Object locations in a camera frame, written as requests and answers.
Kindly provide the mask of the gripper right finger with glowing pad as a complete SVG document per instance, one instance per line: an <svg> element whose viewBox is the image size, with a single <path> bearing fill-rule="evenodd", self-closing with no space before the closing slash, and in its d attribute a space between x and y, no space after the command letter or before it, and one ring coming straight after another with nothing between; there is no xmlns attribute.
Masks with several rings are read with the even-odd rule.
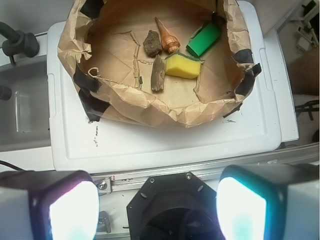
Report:
<svg viewBox="0 0 320 240"><path fill-rule="evenodd" d="M216 212L227 240L318 240L320 167L229 165L217 186Z"/></svg>

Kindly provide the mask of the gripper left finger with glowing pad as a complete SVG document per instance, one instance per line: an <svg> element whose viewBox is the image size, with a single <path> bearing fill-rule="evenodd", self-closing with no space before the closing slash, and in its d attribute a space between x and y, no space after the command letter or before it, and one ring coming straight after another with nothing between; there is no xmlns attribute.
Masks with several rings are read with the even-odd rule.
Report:
<svg viewBox="0 0 320 240"><path fill-rule="evenodd" d="M2 240L92 240L99 211L98 189L83 170L0 174Z"/></svg>

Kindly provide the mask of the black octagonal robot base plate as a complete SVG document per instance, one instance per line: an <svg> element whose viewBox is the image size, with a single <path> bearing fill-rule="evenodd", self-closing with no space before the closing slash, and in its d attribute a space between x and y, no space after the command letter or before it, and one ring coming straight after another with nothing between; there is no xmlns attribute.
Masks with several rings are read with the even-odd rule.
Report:
<svg viewBox="0 0 320 240"><path fill-rule="evenodd" d="M132 240L223 240L217 193L197 177L146 181L126 207Z"/></svg>

